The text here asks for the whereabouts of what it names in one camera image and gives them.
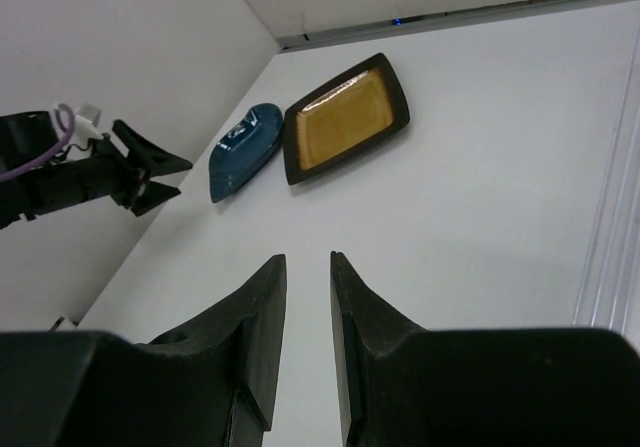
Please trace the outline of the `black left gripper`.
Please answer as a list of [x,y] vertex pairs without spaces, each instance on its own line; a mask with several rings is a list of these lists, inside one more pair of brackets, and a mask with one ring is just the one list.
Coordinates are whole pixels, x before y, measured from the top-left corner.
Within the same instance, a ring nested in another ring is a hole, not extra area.
[[145,179],[145,172],[150,177],[185,172],[193,168],[190,161],[148,141],[120,119],[114,121],[112,132],[127,147],[127,160],[121,154],[99,154],[20,176],[26,196],[22,214],[37,217],[115,197],[118,205],[143,216],[180,194],[177,187]]

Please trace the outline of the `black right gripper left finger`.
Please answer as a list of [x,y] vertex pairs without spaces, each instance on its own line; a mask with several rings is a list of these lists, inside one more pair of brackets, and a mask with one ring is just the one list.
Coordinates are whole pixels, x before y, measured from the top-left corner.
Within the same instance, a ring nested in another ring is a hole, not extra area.
[[258,446],[273,424],[286,258],[146,344],[102,331],[1,337],[5,446]]

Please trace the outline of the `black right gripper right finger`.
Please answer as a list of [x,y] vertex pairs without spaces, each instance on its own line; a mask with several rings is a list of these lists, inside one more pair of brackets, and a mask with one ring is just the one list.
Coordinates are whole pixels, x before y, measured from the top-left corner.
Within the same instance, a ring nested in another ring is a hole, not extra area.
[[346,446],[635,446],[639,356],[599,328],[431,331],[330,258]]

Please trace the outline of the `dark blue leaf dish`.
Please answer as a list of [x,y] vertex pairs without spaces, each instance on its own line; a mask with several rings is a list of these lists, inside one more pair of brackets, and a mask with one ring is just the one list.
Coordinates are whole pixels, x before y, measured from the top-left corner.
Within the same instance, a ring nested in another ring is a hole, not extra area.
[[261,103],[218,140],[208,163],[212,203],[238,192],[265,166],[281,146],[282,126],[280,108]]

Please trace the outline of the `square black yellow plate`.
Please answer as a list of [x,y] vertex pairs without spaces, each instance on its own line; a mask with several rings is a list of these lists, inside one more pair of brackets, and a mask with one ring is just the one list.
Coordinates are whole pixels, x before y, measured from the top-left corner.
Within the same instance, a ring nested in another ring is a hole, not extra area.
[[365,153],[405,128],[410,110],[386,55],[377,53],[291,105],[282,128],[293,186]]

